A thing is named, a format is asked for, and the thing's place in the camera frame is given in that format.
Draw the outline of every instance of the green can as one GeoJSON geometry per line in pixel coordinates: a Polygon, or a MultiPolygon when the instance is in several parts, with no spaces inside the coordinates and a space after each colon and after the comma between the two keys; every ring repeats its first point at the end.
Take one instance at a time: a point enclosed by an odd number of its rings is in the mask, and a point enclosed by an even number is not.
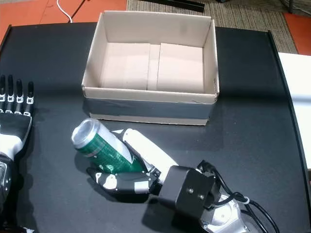
{"type": "Polygon", "coordinates": [[[138,159],[99,120],[87,118],[73,130],[77,151],[107,173],[143,171],[138,159]]]}

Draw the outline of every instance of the black cord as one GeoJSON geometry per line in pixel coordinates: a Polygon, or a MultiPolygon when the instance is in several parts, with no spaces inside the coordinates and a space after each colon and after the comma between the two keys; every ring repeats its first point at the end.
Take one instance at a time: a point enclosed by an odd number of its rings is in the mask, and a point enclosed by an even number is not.
{"type": "Polygon", "coordinates": [[[253,200],[250,200],[249,204],[255,206],[257,209],[260,210],[260,212],[262,212],[262,214],[269,220],[269,222],[273,226],[276,233],[280,232],[279,228],[276,225],[276,222],[274,222],[274,220],[271,218],[271,216],[267,213],[267,211],[262,206],[260,206],[257,202],[253,200]]]}
{"type": "Polygon", "coordinates": [[[233,194],[231,194],[227,199],[222,200],[222,201],[216,201],[214,202],[215,206],[222,206],[225,205],[229,202],[231,202],[233,199],[240,201],[240,202],[247,202],[247,199],[239,192],[235,192],[233,194]]]}
{"type": "MultiPolygon", "coordinates": [[[[223,180],[222,176],[220,175],[220,173],[218,172],[218,170],[210,163],[202,161],[200,163],[200,165],[198,166],[198,169],[200,169],[203,172],[210,172],[213,173],[215,175],[215,177],[220,181],[221,186],[223,187],[223,189],[225,190],[225,192],[227,194],[229,194],[229,197],[223,201],[220,202],[215,202],[215,206],[221,206],[224,204],[227,204],[228,202],[232,201],[233,199],[236,199],[239,202],[244,202],[246,203],[248,201],[248,199],[246,199],[244,197],[244,195],[242,195],[239,192],[235,192],[233,193],[230,188],[228,187],[228,185],[225,183],[225,181],[223,180]]],[[[257,202],[253,201],[253,200],[249,200],[249,204],[255,206],[257,209],[259,209],[262,214],[268,219],[268,221],[271,223],[271,225],[273,226],[274,230],[276,233],[279,233],[279,229],[276,225],[276,223],[273,221],[273,219],[271,218],[271,216],[267,213],[267,211],[265,211],[264,208],[262,208],[257,202]]],[[[262,224],[262,222],[258,219],[258,217],[255,215],[255,213],[253,212],[252,208],[250,207],[249,204],[245,204],[245,207],[247,209],[247,214],[249,216],[252,217],[252,219],[256,222],[256,224],[259,226],[259,228],[262,230],[262,232],[264,233],[268,233],[267,229],[264,227],[264,225],[262,224]]]]}
{"type": "Polygon", "coordinates": [[[249,212],[250,216],[253,218],[253,220],[256,222],[256,224],[259,226],[259,228],[264,233],[268,233],[267,229],[263,226],[262,222],[259,220],[259,218],[255,215],[252,208],[249,206],[249,204],[245,205],[247,211],[249,212]]]}
{"type": "Polygon", "coordinates": [[[73,17],[76,15],[76,13],[79,11],[79,9],[82,7],[83,3],[85,2],[86,0],[82,0],[82,2],[80,3],[80,5],[78,6],[78,8],[75,10],[75,12],[72,14],[71,18],[73,19],[73,17]]]}

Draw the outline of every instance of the black tape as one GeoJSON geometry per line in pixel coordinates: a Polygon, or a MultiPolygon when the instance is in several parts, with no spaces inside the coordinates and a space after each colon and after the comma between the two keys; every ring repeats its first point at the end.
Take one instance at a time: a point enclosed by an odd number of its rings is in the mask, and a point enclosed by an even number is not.
{"type": "Polygon", "coordinates": [[[110,116],[208,119],[214,104],[85,98],[92,114],[110,116]]]}

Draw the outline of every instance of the orange floor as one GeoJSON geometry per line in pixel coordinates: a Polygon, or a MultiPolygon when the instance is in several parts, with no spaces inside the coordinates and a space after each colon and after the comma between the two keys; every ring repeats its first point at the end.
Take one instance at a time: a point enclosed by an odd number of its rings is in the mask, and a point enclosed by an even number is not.
{"type": "Polygon", "coordinates": [[[284,14],[299,54],[311,55],[311,17],[284,14]]]}
{"type": "MultiPolygon", "coordinates": [[[[70,15],[82,0],[59,0],[70,15]]],[[[126,10],[126,0],[86,0],[73,18],[74,22],[96,22],[100,12],[126,10]]],[[[56,0],[29,0],[0,4],[0,41],[9,24],[12,26],[65,23],[68,18],[58,9],[56,0]]]]}

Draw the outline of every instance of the screw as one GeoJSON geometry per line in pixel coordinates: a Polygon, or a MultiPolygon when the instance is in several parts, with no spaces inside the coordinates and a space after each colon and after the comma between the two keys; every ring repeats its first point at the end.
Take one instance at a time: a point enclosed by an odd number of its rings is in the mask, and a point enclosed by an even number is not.
{"type": "Polygon", "coordinates": [[[187,193],[192,194],[193,193],[193,188],[188,188],[187,193]]]}

